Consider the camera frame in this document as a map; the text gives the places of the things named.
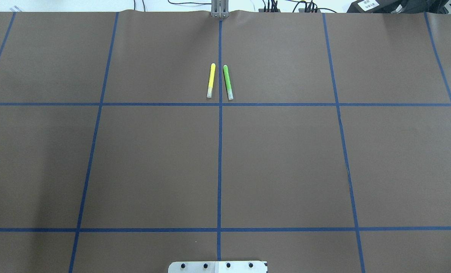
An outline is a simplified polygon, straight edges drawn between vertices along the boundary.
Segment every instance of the white bracket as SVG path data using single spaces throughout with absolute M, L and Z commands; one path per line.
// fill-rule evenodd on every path
M 174 262 L 168 273 L 267 273 L 264 261 Z
M 212 17 L 227 18 L 229 17 L 229 0 L 212 0 Z

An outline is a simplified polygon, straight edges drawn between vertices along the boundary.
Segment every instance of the green marker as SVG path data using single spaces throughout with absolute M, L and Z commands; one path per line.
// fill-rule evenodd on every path
M 227 67 L 227 65 L 224 66 L 224 78 L 225 78 L 225 88 L 227 88 L 227 96 L 229 97 L 229 100 L 233 100 L 234 95 L 232 95 L 232 86 L 230 85 L 229 67 Z

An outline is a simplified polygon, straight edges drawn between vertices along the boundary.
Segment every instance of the black device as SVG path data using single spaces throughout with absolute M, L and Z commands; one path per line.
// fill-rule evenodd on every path
M 348 13 L 447 13 L 448 0 L 357 0 Z

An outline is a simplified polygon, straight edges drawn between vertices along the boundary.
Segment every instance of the white panel with holes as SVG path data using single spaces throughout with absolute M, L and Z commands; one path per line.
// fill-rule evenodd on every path
M 264 261 L 174 262 L 168 273 L 267 273 Z

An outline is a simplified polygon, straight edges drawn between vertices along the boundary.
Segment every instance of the yellow marker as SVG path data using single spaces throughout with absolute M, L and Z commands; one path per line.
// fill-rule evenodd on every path
M 208 79 L 207 98 L 212 98 L 212 88 L 214 88 L 215 64 L 210 66 L 210 78 Z

